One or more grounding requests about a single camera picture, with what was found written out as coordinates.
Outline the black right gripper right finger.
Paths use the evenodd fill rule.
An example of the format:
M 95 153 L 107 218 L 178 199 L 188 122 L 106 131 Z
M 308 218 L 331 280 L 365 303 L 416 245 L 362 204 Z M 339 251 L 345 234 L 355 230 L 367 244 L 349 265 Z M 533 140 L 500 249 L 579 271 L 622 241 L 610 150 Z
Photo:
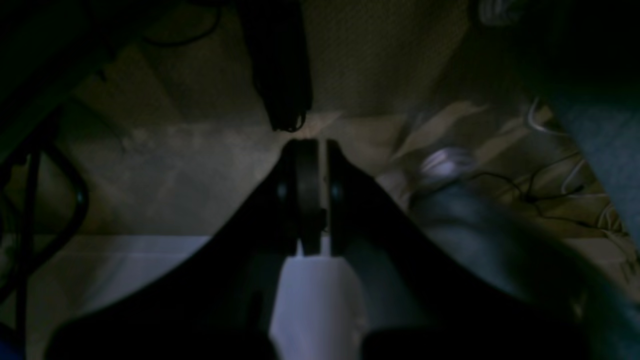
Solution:
M 355 269 L 371 315 L 365 360 L 591 360 L 595 315 L 574 304 L 587 263 L 548 232 L 455 180 L 405 213 L 327 142 L 332 252 Z

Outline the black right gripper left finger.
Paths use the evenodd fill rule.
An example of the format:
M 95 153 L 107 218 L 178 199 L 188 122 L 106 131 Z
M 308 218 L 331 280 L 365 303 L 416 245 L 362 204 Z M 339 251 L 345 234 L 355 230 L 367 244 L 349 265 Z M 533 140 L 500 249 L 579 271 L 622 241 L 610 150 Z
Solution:
M 321 251 L 319 145 L 291 140 L 204 246 L 125 298 L 61 326 L 47 360 L 276 359 L 267 330 L 282 265 Z

